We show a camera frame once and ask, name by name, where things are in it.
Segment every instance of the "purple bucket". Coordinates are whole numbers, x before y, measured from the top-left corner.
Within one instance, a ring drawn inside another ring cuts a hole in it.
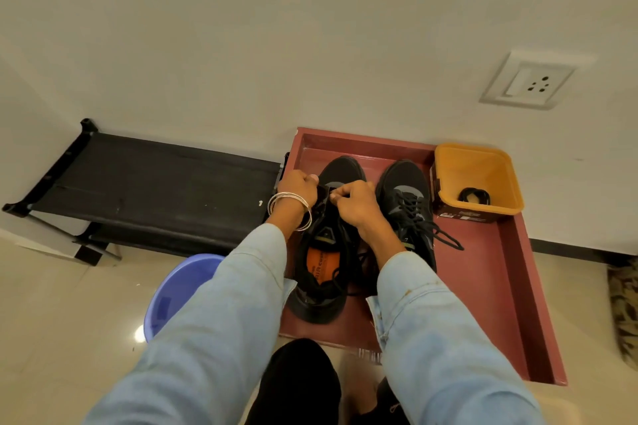
[[[224,257],[216,254],[197,254],[174,268],[159,285],[144,316],[144,338],[151,341],[171,317],[197,291],[212,279]]]

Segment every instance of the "sleeve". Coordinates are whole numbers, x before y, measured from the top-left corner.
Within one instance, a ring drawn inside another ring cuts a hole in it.
[[[401,252],[368,298],[388,383],[412,423],[543,424],[536,399],[465,305]]]
[[[230,424],[242,416],[275,346],[286,242],[264,224],[224,259],[151,341],[86,425]]]

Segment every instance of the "glossy floor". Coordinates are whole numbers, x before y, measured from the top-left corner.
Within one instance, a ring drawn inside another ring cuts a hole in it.
[[[122,248],[90,268],[0,239],[0,422],[76,424],[139,359],[135,332],[179,257]],[[605,266],[536,254],[569,387],[530,383],[552,424],[634,422]],[[338,366],[343,352],[327,349]]]

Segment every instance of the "black pants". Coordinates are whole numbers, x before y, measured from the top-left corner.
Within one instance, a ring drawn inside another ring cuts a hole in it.
[[[407,424],[387,380],[379,384],[377,406],[350,423]],[[270,358],[246,425],[337,425],[341,386],[328,355],[313,340],[282,346]]]

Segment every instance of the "wall switch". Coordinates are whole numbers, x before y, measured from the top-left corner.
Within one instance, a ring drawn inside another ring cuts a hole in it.
[[[480,102],[551,109],[572,74],[595,61],[594,56],[583,54],[513,50]]]

